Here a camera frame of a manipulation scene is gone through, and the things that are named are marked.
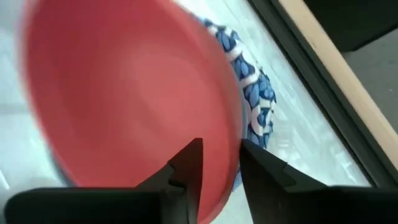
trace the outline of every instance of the white surface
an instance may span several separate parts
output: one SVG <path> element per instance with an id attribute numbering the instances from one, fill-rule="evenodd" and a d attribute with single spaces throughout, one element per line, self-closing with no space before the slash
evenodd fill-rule
<path id="1" fill-rule="evenodd" d="M 4 4 L 6 1 L 13 0 L 0 0 L 0 7 L 12 5 Z M 268 74 L 278 100 L 268 150 L 326 184 L 368 184 L 245 0 L 179 2 L 199 16 L 236 30 Z M 15 20 L 0 21 L 0 26 Z M 19 190 L 60 185 L 21 93 L 12 26 L 0 27 L 0 208 Z M 242 187 L 231 195 L 213 223 L 252 223 Z"/>

